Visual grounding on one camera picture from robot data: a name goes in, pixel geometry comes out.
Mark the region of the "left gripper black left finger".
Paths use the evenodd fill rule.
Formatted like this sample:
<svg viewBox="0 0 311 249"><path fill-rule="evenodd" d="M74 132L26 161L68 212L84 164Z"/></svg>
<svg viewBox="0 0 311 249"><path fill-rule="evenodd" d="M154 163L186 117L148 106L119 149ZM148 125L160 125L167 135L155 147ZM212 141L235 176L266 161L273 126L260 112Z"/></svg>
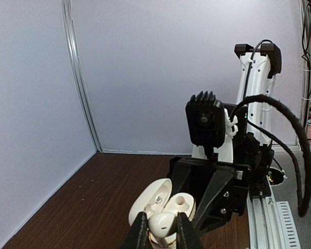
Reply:
<svg viewBox="0 0 311 249"><path fill-rule="evenodd" d="M147 241L147 214L145 212L139 212L120 244L120 249L145 249L147 247Z"/></svg>

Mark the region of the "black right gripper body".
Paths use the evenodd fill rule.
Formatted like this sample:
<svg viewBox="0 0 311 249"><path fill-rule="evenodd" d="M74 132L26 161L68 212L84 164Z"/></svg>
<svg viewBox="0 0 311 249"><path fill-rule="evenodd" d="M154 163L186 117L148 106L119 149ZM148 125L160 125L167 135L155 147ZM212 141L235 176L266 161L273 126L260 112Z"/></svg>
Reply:
<svg viewBox="0 0 311 249"><path fill-rule="evenodd" d="M251 179L251 167L246 164L174 157L168 178L173 195L185 192L195 199L191 224L198 233L222 227L233 213L243 215L245 211Z"/></svg>

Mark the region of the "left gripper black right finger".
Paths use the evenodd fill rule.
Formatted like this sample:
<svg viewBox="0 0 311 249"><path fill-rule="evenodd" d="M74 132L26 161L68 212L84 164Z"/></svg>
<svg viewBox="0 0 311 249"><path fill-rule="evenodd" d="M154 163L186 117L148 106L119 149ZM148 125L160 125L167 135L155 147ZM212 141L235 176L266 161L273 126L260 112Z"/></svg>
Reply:
<svg viewBox="0 0 311 249"><path fill-rule="evenodd" d="M192 227L185 213L177 215L176 246L178 249L204 248L200 237Z"/></svg>

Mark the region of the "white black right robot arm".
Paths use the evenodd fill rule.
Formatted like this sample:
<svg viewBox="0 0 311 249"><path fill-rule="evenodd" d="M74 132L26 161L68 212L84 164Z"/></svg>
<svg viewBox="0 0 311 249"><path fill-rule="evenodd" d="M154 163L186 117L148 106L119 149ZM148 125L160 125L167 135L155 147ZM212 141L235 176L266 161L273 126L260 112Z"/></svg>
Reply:
<svg viewBox="0 0 311 249"><path fill-rule="evenodd" d="M274 158L270 127L271 94L281 72L280 49L270 40L257 46L237 44L241 79L235 104L224 104L213 92L193 95L186 104L190 139L200 152L170 161L173 193L196 200L192 227L205 234L242 215L247 199L271 196L268 173Z"/></svg>

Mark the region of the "white charging case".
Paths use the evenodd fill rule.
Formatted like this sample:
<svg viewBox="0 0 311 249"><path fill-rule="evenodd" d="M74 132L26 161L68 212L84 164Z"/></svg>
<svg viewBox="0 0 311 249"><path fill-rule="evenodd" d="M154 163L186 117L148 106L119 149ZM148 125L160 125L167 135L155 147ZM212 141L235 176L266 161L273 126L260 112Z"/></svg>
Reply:
<svg viewBox="0 0 311 249"><path fill-rule="evenodd" d="M191 221L195 216L196 200L186 193L172 194L172 181L169 178L161 178L152 182L135 200L130 208L128 221L131 226L139 212L145 212L147 219L152 215L171 212L174 214L185 213ZM148 230L148 239L152 248L176 248L176 233L166 238L156 238Z"/></svg>

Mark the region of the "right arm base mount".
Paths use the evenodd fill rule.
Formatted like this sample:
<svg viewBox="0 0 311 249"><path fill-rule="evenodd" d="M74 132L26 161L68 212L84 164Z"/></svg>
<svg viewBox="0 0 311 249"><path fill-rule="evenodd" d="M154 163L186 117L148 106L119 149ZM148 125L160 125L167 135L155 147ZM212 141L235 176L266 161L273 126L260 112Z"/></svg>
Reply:
<svg viewBox="0 0 311 249"><path fill-rule="evenodd" d="M284 169L274 158L272 145L259 147L258 154L252 164L251 182L249 185L250 199L270 197L271 187L284 182Z"/></svg>

